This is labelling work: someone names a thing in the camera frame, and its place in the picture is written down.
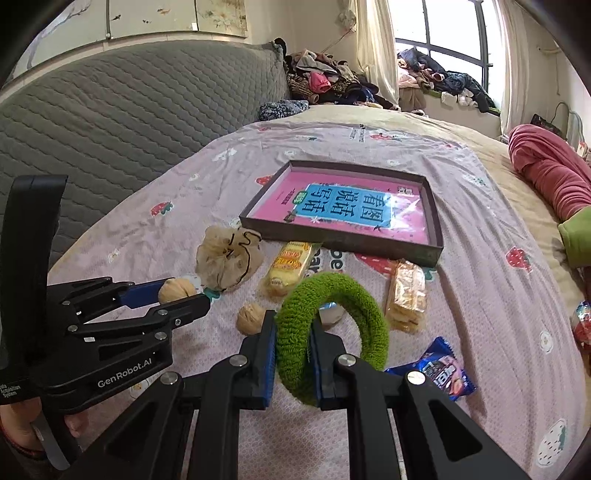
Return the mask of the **person's left hand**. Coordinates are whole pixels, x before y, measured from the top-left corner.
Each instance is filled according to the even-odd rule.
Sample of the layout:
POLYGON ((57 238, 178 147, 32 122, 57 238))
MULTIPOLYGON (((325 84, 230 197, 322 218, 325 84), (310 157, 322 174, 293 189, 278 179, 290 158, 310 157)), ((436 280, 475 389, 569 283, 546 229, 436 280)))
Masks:
MULTIPOLYGON (((32 398, 1 406, 1 425, 7 438, 26 450, 42 451, 43 446, 32 427, 32 423, 42 413, 42 403, 39 398, 32 398)), ((64 417, 70 434, 79 438, 87 429, 89 415, 87 411, 64 417)))

